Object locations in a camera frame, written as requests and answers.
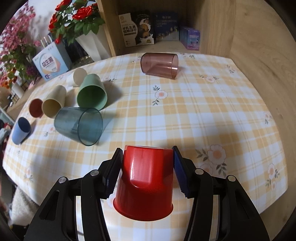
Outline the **blue plastic cup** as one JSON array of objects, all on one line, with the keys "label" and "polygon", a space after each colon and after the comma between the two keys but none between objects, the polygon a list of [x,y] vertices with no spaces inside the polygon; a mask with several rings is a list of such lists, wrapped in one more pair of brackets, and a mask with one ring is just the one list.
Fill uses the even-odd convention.
[{"label": "blue plastic cup", "polygon": [[14,130],[12,134],[13,143],[15,145],[20,145],[24,141],[24,139],[30,134],[30,132],[31,124],[26,118],[20,117],[14,125]]}]

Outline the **purple box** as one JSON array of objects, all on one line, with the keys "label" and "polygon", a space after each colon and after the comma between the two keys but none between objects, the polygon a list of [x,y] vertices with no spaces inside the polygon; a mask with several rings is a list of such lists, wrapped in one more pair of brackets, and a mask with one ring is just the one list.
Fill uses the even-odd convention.
[{"label": "purple box", "polygon": [[180,41],[187,50],[199,51],[200,49],[200,31],[194,28],[181,27]]}]

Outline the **pink plastic cup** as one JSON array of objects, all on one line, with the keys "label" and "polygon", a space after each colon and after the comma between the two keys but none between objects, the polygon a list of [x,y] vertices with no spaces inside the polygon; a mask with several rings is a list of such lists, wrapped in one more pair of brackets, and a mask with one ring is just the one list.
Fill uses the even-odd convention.
[{"label": "pink plastic cup", "polygon": [[40,118],[43,115],[43,101],[39,98],[33,99],[29,105],[29,113],[34,118]]}]

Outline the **green plastic cup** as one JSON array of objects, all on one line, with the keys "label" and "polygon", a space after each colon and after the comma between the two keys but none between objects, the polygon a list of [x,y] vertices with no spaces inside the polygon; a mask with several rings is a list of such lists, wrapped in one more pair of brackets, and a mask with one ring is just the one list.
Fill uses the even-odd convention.
[{"label": "green plastic cup", "polygon": [[95,108],[101,110],[105,107],[107,103],[107,93],[98,75],[88,74],[85,76],[80,85],[76,101],[80,108]]}]

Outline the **white black biscuit box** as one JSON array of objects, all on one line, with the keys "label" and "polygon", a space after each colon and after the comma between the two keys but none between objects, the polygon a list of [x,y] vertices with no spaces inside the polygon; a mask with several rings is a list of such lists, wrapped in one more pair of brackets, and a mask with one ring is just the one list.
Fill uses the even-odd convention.
[{"label": "white black biscuit box", "polygon": [[150,12],[126,13],[119,15],[118,18],[126,48],[154,44]]}]

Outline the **dark blue box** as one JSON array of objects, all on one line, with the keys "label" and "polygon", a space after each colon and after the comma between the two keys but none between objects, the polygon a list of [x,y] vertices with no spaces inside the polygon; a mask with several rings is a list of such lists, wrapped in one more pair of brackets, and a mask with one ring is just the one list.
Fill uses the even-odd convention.
[{"label": "dark blue box", "polygon": [[156,42],[178,41],[179,20],[175,12],[161,12],[154,15]]}]

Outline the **red rose bouquet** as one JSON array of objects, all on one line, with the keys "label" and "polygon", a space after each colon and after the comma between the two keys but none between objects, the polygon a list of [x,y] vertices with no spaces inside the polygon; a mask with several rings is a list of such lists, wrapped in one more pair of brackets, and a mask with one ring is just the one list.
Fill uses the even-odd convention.
[{"label": "red rose bouquet", "polygon": [[56,44],[60,44],[63,39],[67,44],[72,44],[81,35],[90,32],[97,34],[104,23],[96,1],[63,0],[55,8],[49,31]]}]

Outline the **transparent teal cup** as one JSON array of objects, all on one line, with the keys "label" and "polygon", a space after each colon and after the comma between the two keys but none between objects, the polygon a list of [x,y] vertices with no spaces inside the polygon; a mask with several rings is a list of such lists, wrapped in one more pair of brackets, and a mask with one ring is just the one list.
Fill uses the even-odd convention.
[{"label": "transparent teal cup", "polygon": [[102,135],[103,119],[95,108],[64,107],[57,113],[54,126],[61,135],[92,146]]}]

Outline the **white plastic cup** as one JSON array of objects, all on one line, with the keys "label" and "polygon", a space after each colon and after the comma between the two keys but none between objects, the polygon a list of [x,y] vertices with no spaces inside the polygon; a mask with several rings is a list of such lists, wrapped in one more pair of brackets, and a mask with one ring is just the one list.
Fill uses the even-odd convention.
[{"label": "white plastic cup", "polygon": [[87,71],[83,68],[76,68],[66,80],[66,83],[70,87],[80,87],[84,78],[87,76]]}]

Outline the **beige plastic cup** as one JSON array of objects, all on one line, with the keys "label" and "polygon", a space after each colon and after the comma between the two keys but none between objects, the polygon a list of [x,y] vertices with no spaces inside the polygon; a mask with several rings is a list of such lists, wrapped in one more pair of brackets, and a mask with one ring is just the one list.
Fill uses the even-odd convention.
[{"label": "beige plastic cup", "polygon": [[57,113],[65,105],[67,90],[62,85],[57,85],[47,95],[42,103],[42,111],[48,118],[55,118]]}]

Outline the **yellow plaid tablecloth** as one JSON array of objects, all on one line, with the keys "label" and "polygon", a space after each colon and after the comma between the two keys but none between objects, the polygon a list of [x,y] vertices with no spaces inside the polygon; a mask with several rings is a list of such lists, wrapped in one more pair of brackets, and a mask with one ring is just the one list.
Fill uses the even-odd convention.
[{"label": "yellow plaid tablecloth", "polygon": [[108,95],[99,142],[85,146],[60,135],[51,118],[32,124],[21,145],[9,141],[3,168],[40,204],[59,177],[80,178],[126,145],[171,148],[216,177],[234,175],[259,212],[288,188],[280,134],[263,99],[230,59],[180,53],[174,80],[145,75],[141,54],[89,64]]}]

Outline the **transparent brown cup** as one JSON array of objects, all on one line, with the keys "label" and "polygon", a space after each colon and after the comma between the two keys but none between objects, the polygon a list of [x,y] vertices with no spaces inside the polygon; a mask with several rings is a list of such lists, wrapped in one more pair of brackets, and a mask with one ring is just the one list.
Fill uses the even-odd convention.
[{"label": "transparent brown cup", "polygon": [[144,74],[175,79],[179,70],[179,58],[172,53],[145,53],[140,60]]}]

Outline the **pink flower plant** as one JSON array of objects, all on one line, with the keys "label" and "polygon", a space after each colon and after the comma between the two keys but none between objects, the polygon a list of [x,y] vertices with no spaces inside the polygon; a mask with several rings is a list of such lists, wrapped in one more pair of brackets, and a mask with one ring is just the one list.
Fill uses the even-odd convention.
[{"label": "pink flower plant", "polygon": [[25,3],[1,34],[1,87],[11,89],[18,78],[34,81],[40,75],[33,63],[36,44],[29,40],[29,26],[35,9]]}]

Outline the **red plastic cup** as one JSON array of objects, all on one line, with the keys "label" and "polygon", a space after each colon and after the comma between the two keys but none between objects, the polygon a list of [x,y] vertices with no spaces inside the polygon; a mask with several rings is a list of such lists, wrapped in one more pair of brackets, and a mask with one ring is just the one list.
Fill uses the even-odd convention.
[{"label": "red plastic cup", "polygon": [[114,208],[138,221],[160,220],[173,210],[174,152],[142,146],[126,146]]}]

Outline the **light blue product box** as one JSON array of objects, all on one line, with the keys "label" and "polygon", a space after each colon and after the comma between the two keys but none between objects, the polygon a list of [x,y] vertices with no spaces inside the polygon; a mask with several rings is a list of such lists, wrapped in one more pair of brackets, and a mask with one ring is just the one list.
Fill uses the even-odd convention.
[{"label": "light blue product box", "polygon": [[52,42],[41,50],[33,63],[45,81],[49,81],[71,69],[72,61],[62,43]]}]

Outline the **white vase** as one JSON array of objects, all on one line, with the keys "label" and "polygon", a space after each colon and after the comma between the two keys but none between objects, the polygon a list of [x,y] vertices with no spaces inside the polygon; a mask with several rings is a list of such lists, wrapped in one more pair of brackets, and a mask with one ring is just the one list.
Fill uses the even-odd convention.
[{"label": "white vase", "polygon": [[90,31],[87,35],[82,34],[77,37],[76,41],[94,62],[111,58],[107,37],[102,26],[99,27],[97,34]]}]

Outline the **wooden shelf cabinet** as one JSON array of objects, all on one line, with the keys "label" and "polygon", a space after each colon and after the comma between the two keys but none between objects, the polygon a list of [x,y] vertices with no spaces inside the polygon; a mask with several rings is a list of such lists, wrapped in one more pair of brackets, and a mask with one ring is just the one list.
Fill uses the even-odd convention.
[{"label": "wooden shelf cabinet", "polygon": [[187,52],[183,27],[200,32],[202,54],[228,57],[236,1],[97,1],[111,55]]}]

